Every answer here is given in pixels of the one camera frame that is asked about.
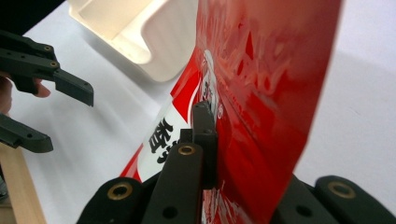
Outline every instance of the black mechanical part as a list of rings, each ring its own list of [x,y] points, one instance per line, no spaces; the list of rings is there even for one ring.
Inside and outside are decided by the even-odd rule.
[[[142,223],[200,223],[203,150],[192,143],[172,147]]]
[[[57,91],[93,106],[91,84],[62,70],[52,46],[0,31],[0,70],[11,74],[19,91],[37,94],[34,79],[41,78],[55,82]]]
[[[293,176],[271,224],[336,224],[337,220],[297,177]]]
[[[314,193],[340,222],[346,224],[396,224],[396,217],[373,196],[340,176],[323,176]]]
[[[203,188],[213,189],[217,184],[218,134],[208,101],[192,107],[192,142],[204,150]]]
[[[78,224],[139,223],[135,211],[139,209],[143,187],[128,177],[107,181],[85,206]]]
[[[17,148],[24,147],[35,153],[53,150],[50,138],[0,113],[0,142]]]
[[[86,105],[93,106],[90,83],[61,69],[50,45],[36,43],[28,37],[0,31],[0,71],[10,74],[19,91],[37,94],[35,79],[53,81],[55,89]],[[0,114],[0,142],[24,147],[33,152],[52,151],[50,138]]]

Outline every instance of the snack bag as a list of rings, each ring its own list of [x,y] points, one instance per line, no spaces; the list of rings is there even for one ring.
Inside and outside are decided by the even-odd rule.
[[[161,171],[191,106],[208,100],[219,136],[207,223],[267,223],[309,134],[340,1],[202,0],[196,46],[152,133],[121,176]]]

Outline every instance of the white table surface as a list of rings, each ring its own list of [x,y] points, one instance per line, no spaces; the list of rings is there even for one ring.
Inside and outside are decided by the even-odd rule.
[[[348,178],[396,214],[396,2],[346,1],[332,63],[295,174]],[[90,82],[94,107],[54,89],[13,92],[11,117],[48,134],[54,150],[24,151],[48,223],[75,223],[134,155],[175,79],[156,83],[68,16],[63,3],[26,36],[50,44],[62,68]]]

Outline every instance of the printed logo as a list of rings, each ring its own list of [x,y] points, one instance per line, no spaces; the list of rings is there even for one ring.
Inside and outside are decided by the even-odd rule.
[[[204,52],[205,60],[203,62],[203,72],[205,72],[201,84],[201,98],[200,101],[209,101],[210,109],[212,110],[214,121],[218,114],[219,93],[218,85],[214,71],[213,58],[210,51],[207,49]]]

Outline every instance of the screw hole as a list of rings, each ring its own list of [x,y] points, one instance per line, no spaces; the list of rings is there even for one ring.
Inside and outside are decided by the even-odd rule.
[[[113,185],[107,192],[107,197],[113,201],[122,200],[132,194],[133,187],[127,182]]]
[[[178,153],[180,153],[181,155],[184,156],[189,156],[191,154],[193,154],[195,152],[195,148],[190,147],[190,146],[184,146],[184,147],[180,147],[178,149]]]
[[[213,133],[211,129],[205,129],[204,133]]]
[[[330,182],[328,188],[333,194],[341,198],[353,199],[356,197],[355,190],[342,182]]]
[[[122,195],[124,195],[125,193],[126,193],[126,191],[127,191],[128,189],[127,188],[125,188],[124,186],[119,186],[119,187],[117,187],[117,188],[115,188],[114,190],[113,190],[113,193],[115,194],[115,195],[117,195],[117,196],[122,196]]]
[[[177,216],[177,209],[174,206],[169,206],[163,209],[163,216],[172,219]]]
[[[312,211],[306,206],[297,205],[296,211],[303,217],[312,217]]]

